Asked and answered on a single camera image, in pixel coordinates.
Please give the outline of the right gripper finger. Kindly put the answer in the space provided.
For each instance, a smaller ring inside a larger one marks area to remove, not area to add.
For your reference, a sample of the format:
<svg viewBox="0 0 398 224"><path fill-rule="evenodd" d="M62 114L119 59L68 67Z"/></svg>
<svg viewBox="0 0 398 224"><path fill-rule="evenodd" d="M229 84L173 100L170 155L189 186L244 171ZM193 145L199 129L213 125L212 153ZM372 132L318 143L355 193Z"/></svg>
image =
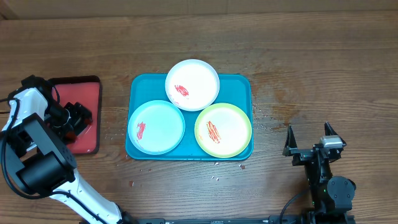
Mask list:
<svg viewBox="0 0 398 224"><path fill-rule="evenodd" d="M285 146L283 150L283 155L292 155L292 151L297 150L297 143L295 140L294 132L292 126L289 125L287 129L287 139L285 141Z"/></svg>
<svg viewBox="0 0 398 224"><path fill-rule="evenodd" d="M324 124L324 128L325 128L325 135L326 136L333 136L333 135L337 135L336 131L331 127L329 122L326 122Z"/></svg>

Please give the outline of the light blue plate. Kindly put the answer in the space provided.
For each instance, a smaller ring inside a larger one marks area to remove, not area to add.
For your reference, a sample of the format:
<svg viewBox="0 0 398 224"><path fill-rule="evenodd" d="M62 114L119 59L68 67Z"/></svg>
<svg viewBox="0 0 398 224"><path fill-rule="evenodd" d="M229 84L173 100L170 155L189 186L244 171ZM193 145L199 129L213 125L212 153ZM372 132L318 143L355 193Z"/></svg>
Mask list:
<svg viewBox="0 0 398 224"><path fill-rule="evenodd" d="M127 131L130 141L139 151L156 156L178 146L185 133L185 120L172 103L152 100L134 110Z"/></svg>

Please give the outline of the white plate with red stain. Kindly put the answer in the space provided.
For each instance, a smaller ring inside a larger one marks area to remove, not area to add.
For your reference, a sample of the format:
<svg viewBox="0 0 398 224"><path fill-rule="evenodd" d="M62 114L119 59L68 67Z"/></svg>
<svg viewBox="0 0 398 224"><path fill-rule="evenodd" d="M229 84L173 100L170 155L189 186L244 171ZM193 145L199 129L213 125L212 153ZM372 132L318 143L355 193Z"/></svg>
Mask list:
<svg viewBox="0 0 398 224"><path fill-rule="evenodd" d="M174 65L165 79L168 99L185 111L200 111L210 106L220 91L216 70L198 59L183 60Z"/></svg>

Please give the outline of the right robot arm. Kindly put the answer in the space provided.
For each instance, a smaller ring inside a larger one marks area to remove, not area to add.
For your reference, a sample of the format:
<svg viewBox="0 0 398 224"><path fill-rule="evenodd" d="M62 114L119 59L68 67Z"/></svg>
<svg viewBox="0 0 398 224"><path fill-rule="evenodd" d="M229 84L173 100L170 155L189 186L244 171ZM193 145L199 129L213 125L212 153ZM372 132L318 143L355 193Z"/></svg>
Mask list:
<svg viewBox="0 0 398 224"><path fill-rule="evenodd" d="M292 157L293 166L304 166L308 189L290 199L283 207L280 223L334 223L355 224L354 216L347 212L352 209L356 184L343 176L333 175L330 164L341 158L346 142L326 122L325 135L310 149L299 149L291 126L287 129L283 156ZM297 218L285 218L287 207L297 198L311 194L312 208L303 210Z"/></svg>

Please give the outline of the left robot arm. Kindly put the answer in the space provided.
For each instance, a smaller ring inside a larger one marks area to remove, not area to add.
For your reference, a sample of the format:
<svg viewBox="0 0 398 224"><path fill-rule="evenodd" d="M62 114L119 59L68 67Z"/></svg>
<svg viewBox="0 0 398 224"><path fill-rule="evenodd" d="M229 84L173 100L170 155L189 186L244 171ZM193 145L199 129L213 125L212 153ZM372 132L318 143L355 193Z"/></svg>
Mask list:
<svg viewBox="0 0 398 224"><path fill-rule="evenodd" d="M92 129L88 151L98 150L101 94L97 76L23 79L4 99L10 112L1 130L2 174L20 197L58 200L85 223L137 223L84 180L68 148Z"/></svg>

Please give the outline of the dark red tray with water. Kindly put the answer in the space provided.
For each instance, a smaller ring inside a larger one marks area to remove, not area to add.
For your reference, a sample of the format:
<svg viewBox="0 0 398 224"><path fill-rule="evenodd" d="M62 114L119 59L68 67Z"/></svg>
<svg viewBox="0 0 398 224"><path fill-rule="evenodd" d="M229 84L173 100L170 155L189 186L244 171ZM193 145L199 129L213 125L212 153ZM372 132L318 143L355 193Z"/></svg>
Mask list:
<svg viewBox="0 0 398 224"><path fill-rule="evenodd" d="M60 104L79 102L92 113L93 122L67 147L73 154L96 154L100 144L102 84L95 76L62 77L49 80L60 95Z"/></svg>

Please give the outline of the teal plastic serving tray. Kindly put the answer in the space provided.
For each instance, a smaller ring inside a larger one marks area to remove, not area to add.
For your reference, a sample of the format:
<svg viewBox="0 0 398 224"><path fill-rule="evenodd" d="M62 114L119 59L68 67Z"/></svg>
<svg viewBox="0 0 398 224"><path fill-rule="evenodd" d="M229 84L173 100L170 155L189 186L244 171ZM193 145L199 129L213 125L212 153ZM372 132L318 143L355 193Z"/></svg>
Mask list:
<svg viewBox="0 0 398 224"><path fill-rule="evenodd" d="M144 73L133 79L129 100L128 116L142 104L152 100L167 101L165 92L165 73ZM252 120L251 85L249 80L238 74L220 74L220 92L215 103L230 103L242 109L249 120ZM161 155L149 155L141 152L133 145L126 131L125 150L136 160L158 161L220 161L203 151L194 135L195 121L200 114L198 111L182 111L185 119L185 133L180 144L170 152Z"/></svg>

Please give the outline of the yellow-green plate with red stain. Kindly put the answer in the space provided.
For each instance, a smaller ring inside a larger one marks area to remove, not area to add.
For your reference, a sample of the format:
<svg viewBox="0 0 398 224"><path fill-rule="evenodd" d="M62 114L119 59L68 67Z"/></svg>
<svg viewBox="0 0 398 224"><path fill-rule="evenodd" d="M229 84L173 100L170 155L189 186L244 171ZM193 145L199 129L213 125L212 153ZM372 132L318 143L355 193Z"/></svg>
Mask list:
<svg viewBox="0 0 398 224"><path fill-rule="evenodd" d="M205 108L195 121L195 139L207 154L228 159L249 146L252 126L247 114L229 103L216 103Z"/></svg>

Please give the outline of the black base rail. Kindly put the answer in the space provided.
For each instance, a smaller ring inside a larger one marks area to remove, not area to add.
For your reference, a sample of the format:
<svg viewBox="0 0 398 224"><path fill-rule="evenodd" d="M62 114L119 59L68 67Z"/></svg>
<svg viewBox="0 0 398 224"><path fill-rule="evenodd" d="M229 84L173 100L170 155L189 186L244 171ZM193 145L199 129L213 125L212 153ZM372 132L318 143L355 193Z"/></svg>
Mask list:
<svg viewBox="0 0 398 224"><path fill-rule="evenodd" d="M134 218L133 224L302 224L307 223L300 215L286 215L280 221L279 215L268 218L230 218L230 219L184 219L165 220L163 218Z"/></svg>

